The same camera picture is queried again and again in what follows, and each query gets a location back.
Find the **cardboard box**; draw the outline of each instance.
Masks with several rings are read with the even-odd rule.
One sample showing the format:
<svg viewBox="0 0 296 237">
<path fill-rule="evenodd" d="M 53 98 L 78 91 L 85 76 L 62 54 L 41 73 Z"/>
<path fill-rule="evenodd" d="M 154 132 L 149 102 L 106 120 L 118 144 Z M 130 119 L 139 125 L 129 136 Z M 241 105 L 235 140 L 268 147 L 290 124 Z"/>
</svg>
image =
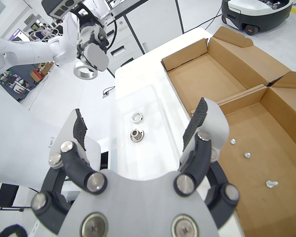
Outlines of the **cardboard box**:
<svg viewBox="0 0 296 237">
<path fill-rule="evenodd" d="M 40 82 L 43 79 L 43 76 L 41 76 L 37 70 L 32 71 L 30 76 L 35 82 Z"/>
<path fill-rule="evenodd" d="M 296 72 L 218 104 L 229 140 L 236 140 L 224 145 L 218 162 L 240 191 L 237 212 L 246 237 L 296 236 Z M 278 185 L 269 188 L 268 180 Z"/>
<path fill-rule="evenodd" d="M 41 69 L 40 74 L 44 77 L 47 75 L 47 73 L 50 71 L 50 68 L 52 67 L 53 62 L 47 62 Z"/>
<path fill-rule="evenodd" d="M 217 102 L 260 84 L 271 85 L 290 71 L 253 45 L 249 38 L 220 27 L 162 59 L 162 64 L 184 107 L 191 115 L 201 97 Z"/>
</svg>

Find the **white floor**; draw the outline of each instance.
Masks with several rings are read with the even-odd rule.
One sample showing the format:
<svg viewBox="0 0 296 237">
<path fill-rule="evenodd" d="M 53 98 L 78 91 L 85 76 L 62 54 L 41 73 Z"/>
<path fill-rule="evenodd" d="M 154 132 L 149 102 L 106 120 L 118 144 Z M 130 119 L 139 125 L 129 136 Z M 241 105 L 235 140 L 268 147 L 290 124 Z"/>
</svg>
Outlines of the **white floor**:
<svg viewBox="0 0 296 237">
<path fill-rule="evenodd" d="M 221 0 L 178 0 L 178 3 L 184 30 L 187 31 L 214 17 Z M 213 34 L 220 26 L 226 25 L 218 17 L 207 30 Z M 258 33 L 250 38 L 256 46 L 296 71 L 295 13 L 291 13 L 290 17 L 274 30 Z M 22 105 L 32 114 L 58 127 L 62 127 L 72 109 L 79 108 L 88 127 L 87 135 L 99 141 L 103 152 L 108 149 L 109 119 L 115 95 L 112 90 L 109 96 L 103 99 L 102 91 L 111 86 L 114 86 L 114 78 L 107 71 L 88 81 L 74 76 L 73 63 L 60 68 L 54 66 L 48 77 L 22 101 Z M 33 195 L 30 191 L 22 190 L 23 196 L 26 196 L 22 205 L 29 205 Z M 19 223 L 30 232 L 35 222 L 31 211 L 0 212 L 0 231 L 8 225 Z M 51 233 L 40 226 L 35 236 L 51 236 Z"/>
</svg>

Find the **white mobile robot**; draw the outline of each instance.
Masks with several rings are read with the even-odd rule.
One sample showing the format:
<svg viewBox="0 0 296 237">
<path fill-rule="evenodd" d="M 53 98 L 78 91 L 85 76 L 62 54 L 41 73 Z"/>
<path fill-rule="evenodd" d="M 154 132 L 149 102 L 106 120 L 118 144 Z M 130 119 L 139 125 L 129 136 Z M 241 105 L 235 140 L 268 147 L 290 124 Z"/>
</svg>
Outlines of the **white mobile robot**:
<svg viewBox="0 0 296 237">
<path fill-rule="evenodd" d="M 222 21 L 248 35 L 280 25 L 292 9 L 293 0 L 222 0 Z"/>
</svg>

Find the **camera lens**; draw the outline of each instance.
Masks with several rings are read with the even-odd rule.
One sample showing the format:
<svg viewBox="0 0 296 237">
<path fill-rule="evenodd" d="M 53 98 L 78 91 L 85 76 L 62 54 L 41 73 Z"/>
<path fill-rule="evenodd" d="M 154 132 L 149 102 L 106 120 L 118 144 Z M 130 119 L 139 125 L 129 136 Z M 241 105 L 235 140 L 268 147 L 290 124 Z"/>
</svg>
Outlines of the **camera lens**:
<svg viewBox="0 0 296 237">
<path fill-rule="evenodd" d="M 63 10 L 63 11 L 67 11 L 67 10 L 68 10 L 68 7 L 66 7 L 66 6 L 61 6 L 60 9 Z"/>
<path fill-rule="evenodd" d="M 68 0 L 65 2 L 65 5 L 68 7 L 72 6 L 73 4 L 74 4 L 74 0 Z"/>
</svg>

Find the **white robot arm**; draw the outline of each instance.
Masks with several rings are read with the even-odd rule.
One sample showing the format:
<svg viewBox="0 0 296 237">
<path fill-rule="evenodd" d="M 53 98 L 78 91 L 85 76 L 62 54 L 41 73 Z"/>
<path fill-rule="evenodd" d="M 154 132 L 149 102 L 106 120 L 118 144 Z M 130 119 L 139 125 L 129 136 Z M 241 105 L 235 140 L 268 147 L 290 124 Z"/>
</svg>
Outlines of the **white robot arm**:
<svg viewBox="0 0 296 237">
<path fill-rule="evenodd" d="M 106 70 L 109 63 L 106 46 L 109 42 L 101 19 L 108 15 L 104 1 L 43 0 L 42 5 L 48 15 L 59 19 L 65 17 L 63 35 L 51 38 L 48 42 L 15 42 L 0 37 L 0 74 L 15 65 L 52 60 L 62 65 L 75 58 L 80 59 L 74 67 L 74 73 L 79 78 L 93 79 L 98 70 Z"/>
</svg>

